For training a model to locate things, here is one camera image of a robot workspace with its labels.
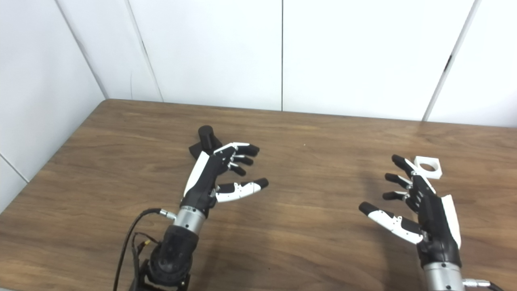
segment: white wall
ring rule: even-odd
[[[0,154],[28,181],[104,97],[53,0],[0,0],[0,39]]]
[[[472,3],[284,0],[283,109],[421,120]]]
[[[124,0],[57,0],[107,98],[163,101]]]
[[[481,2],[429,121],[517,126],[517,2]]]
[[[131,0],[166,102],[281,109],[281,0]]]
[[[26,184],[22,177],[0,156],[0,213]]]

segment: table surface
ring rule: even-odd
[[[517,129],[107,100],[0,215],[0,287],[110,290],[135,216],[177,211],[205,124],[261,148],[247,177],[218,182],[270,185],[211,210],[190,290],[424,290],[416,248],[357,209],[414,218],[381,198],[398,190],[384,180],[402,173],[394,153],[440,158],[432,182],[454,197],[464,277],[517,284]],[[151,215],[137,230],[160,238],[169,223]]]

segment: cable connector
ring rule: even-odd
[[[160,210],[160,215],[163,215],[163,216],[167,217],[170,220],[176,220],[176,218],[178,217],[176,214],[174,214],[174,213],[172,213],[170,211],[167,211],[165,209],[161,209]]]
[[[490,281],[477,279],[463,279],[463,286],[470,288],[488,288],[490,287]]]

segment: white hexagonal nut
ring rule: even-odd
[[[418,168],[417,172],[428,179],[440,179],[442,176],[442,167],[440,166],[440,160],[438,158],[416,156],[413,164]],[[429,165],[434,168],[434,171],[428,171],[422,168],[420,164]]]

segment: black cable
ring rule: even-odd
[[[118,278],[120,277],[120,270],[122,269],[122,263],[124,262],[124,255],[126,253],[126,248],[128,246],[129,238],[131,237],[131,233],[133,232],[134,227],[136,226],[138,221],[140,219],[142,219],[142,217],[144,217],[148,214],[152,214],[152,213],[159,214],[160,211],[161,211],[160,208],[149,208],[147,210],[142,211],[142,213],[140,213],[135,218],[135,220],[133,221],[133,224],[131,224],[131,226],[129,227],[128,233],[126,234],[126,238],[124,239],[124,244],[122,245],[122,251],[120,252],[120,258],[118,259],[117,272],[115,273],[115,281],[113,282],[113,291],[117,291],[117,288],[118,288]]]
[[[492,291],[504,291],[501,287],[497,286],[493,282],[490,282],[490,286],[488,286],[487,288]]]
[[[133,254],[133,269],[134,269],[134,279],[133,279],[133,290],[132,291],[137,291],[139,284],[140,284],[140,260],[139,260],[138,256],[140,255],[140,252],[143,250],[144,246],[146,245],[145,241],[144,241],[141,244],[139,244],[138,247],[135,247],[134,239],[138,235],[145,236],[148,240],[152,241],[153,243],[156,243],[156,244],[159,243],[156,239],[154,239],[150,235],[145,234],[143,232],[135,232],[133,234],[133,239],[131,240],[131,253]]]

